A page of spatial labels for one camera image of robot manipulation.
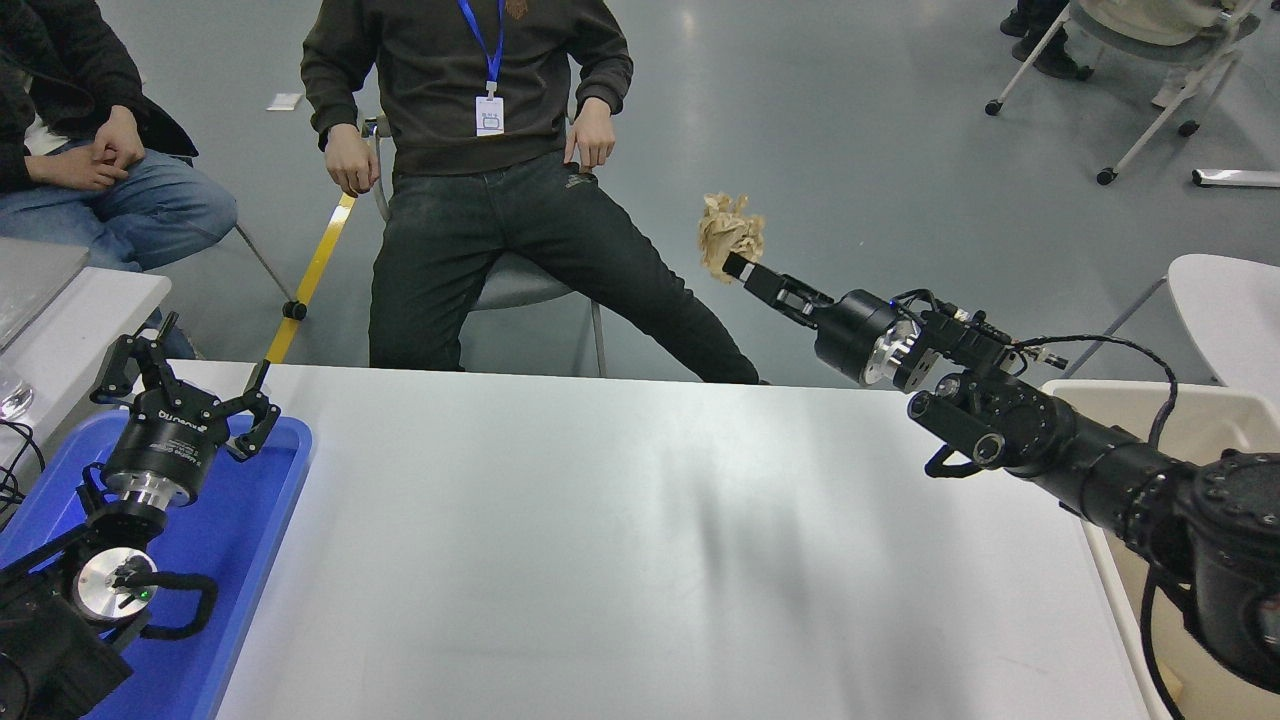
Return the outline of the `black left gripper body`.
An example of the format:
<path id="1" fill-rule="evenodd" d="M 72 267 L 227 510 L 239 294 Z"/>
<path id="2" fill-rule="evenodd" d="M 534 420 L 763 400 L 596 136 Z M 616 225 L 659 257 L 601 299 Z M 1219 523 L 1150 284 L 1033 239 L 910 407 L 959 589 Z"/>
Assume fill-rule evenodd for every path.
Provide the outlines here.
<path id="1" fill-rule="evenodd" d="M 227 419 L 214 415 L 219 404 L 200 388 L 180 388 L 175 398 L 160 388 L 137 395 L 102 468 L 102 483 L 122 493 L 127 480 L 151 475 L 177 484 L 183 493 L 198 493 L 219 446 L 229 438 Z"/>

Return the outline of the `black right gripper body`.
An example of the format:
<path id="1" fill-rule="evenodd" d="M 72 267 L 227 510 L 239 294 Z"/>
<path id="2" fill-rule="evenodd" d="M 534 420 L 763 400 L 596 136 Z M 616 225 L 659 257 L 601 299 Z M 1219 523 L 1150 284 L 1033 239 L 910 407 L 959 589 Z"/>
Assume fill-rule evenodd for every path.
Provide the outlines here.
<path id="1" fill-rule="evenodd" d="M 888 301 L 865 290 L 851 290 L 840 301 L 814 306 L 815 355 L 859 384 L 876 384 L 884 374 L 876 360 L 881 341 L 899 323 Z"/>

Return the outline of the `person's right hand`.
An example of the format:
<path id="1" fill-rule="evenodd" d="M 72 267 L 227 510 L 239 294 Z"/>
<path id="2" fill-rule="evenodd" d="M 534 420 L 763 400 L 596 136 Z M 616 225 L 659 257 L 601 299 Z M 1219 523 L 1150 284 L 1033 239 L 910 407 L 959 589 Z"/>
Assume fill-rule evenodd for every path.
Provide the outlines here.
<path id="1" fill-rule="evenodd" d="M 93 146 L 76 146 L 61 152 L 26 156 L 28 177 L 36 184 L 68 190 L 104 191 L 128 178 L 129 172 L 115 164 L 113 150 L 97 152 Z"/>
<path id="2" fill-rule="evenodd" d="M 347 196 L 367 193 L 381 178 L 378 155 L 351 123 L 334 124 L 326 131 L 324 158 L 328 174 Z"/>

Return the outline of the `person's left hand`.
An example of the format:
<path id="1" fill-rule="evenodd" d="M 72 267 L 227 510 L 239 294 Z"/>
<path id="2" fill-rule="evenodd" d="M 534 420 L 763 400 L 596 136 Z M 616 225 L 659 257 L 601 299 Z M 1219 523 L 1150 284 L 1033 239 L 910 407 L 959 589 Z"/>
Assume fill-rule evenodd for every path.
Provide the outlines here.
<path id="1" fill-rule="evenodd" d="M 96 131 L 91 167 L 106 170 L 109 176 L 123 177 L 145 155 L 134 113 L 127 106 L 111 105 L 108 119 Z"/>
<path id="2" fill-rule="evenodd" d="M 576 163 L 580 170 L 591 172 L 608 161 L 614 146 L 611 105 L 600 97 L 588 97 L 570 127 L 562 163 Z"/>

